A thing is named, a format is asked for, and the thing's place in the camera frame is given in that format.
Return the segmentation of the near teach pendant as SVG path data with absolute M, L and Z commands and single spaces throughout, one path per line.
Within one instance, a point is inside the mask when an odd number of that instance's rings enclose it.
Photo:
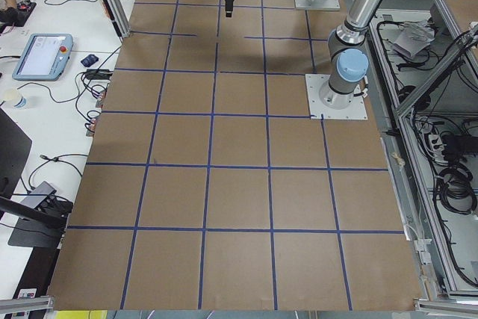
M 56 81 L 73 47 L 71 34 L 32 34 L 13 71 L 17 81 Z

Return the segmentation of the black red emergency button box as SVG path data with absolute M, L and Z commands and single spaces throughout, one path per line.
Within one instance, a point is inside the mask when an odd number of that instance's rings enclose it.
M 16 27 L 23 27 L 36 6 L 37 3 L 32 0 L 21 0 L 17 4 L 17 19 L 14 25 Z

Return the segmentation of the white paper cup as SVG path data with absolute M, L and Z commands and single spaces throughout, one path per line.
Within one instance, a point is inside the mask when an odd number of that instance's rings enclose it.
M 24 108 L 27 105 L 26 98 L 15 88 L 10 88 L 4 92 L 3 100 L 7 106 L 12 108 Z

